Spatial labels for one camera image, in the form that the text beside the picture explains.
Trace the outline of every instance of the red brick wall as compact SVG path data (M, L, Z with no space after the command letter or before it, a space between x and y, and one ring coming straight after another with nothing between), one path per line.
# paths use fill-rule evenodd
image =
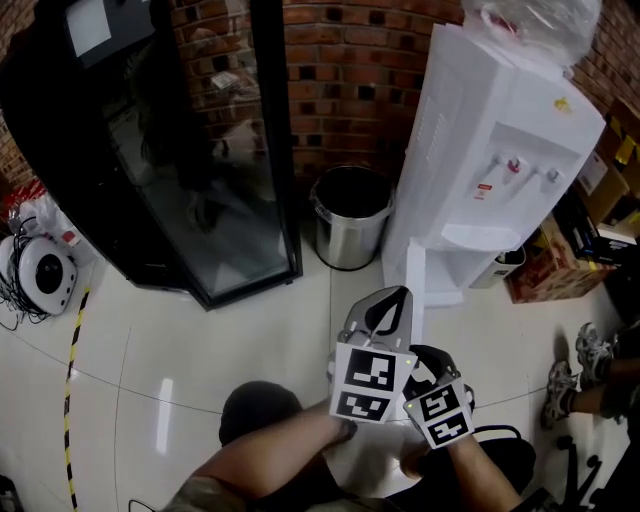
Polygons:
M217 140L259 103L234 109L211 94L210 78L229 69L254 74L247 0L170 0L194 108ZM283 0L289 97L298 179L308 186L328 166L364 163L398 176L410 135L434 23L460 23L458 0ZM10 36L32 21L34 0L0 11L0 57ZM640 27L623 0L604 0L589 55L574 81L605 112L614 95L640 110ZM0 173L13 184L30 168L0 118Z
M0 7L0 60L7 53L11 37L33 22L36 0L7 0ZM0 174L13 186L24 185L33 177L31 167L16 146L0 108Z
M600 112L614 96L640 111L640 18L627 2L604 0L591 51L574 71L574 83Z
M294 161L309 185L333 164L402 170L435 22L449 0L285 0Z

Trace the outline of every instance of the sneaker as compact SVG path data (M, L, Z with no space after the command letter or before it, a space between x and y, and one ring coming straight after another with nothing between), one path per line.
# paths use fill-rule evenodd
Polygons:
M591 389L602 383L598 371L601 362L611 357L611 345L598 336L592 323L584 324L576 338L576 352L578 361L582 365L580 373L580 387L582 390Z
M577 381L578 378L571 375L569 361L558 361L553 365L547 383L547 399L540 416L540 424L544 430L551 430L556 421L569 416L561 404L570 390L576 390Z

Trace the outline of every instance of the yellow black tape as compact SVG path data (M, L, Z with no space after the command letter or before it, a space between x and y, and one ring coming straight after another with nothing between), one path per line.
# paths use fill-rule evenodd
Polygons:
M78 311L78 319L76 320L76 328L73 331L73 340L71 341L71 355L69 356L69 367L67 368L67 383L64 390L64 453L67 461L67 479L69 480L69 492L71 493L71 503L73 510L78 510L78 500L76 499L76 491L73 487L73 471L71 470L71 449L69 448L69 410L71 406L71 370L73 370L73 362L76 358L76 343L80 337L80 328L82 327L82 314L87 305L89 298L89 288L85 288L80 310Z

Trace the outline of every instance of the white tile floor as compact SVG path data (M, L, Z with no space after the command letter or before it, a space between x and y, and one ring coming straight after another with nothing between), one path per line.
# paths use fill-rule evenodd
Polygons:
M328 394L326 360L335 335L351 305L382 287L380 263L331 271L306 244L303 257L305 275L293 284L210 313L187 295L136 289L97 261L81 271L64 315L37 326L25 322L13 334L1 330L0 473L16 482L27 512L71 508L64 382L86 285L91 295L71 384L79 509L127 512L130 499L160 508L219 447L220 412L236 386L275 381L305 405ZM4 306L0 320L12 321ZM426 342L450 352L475 388L475 424L516 426L538 451L536 482L556 493L563 491L566 467L566 454L553 449L559 433L576 438L582 462L593 453L604 457L601 484L628 444L624 425L588 416L571 418L553 434L537 427L554 354L569 352L577 370L573 340L589 320L604 332L619 322L602 287L582 299L519 306L503 286L472 290L464 305L426 315ZM364 426L329 454L341 484L375 496L410 485L397 458L418 438L402 418ZM365 474L364 466L375 474Z

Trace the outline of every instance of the cardboard box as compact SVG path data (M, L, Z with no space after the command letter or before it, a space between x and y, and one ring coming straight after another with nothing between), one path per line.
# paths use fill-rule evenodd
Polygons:
M587 158L577 182L579 185L575 189L596 225L603 222L630 191L620 171L595 153Z
M582 297L616 268L576 258L553 214L524 247L525 264L507 278L515 304Z
M596 225L640 237L640 114L616 98L575 188Z

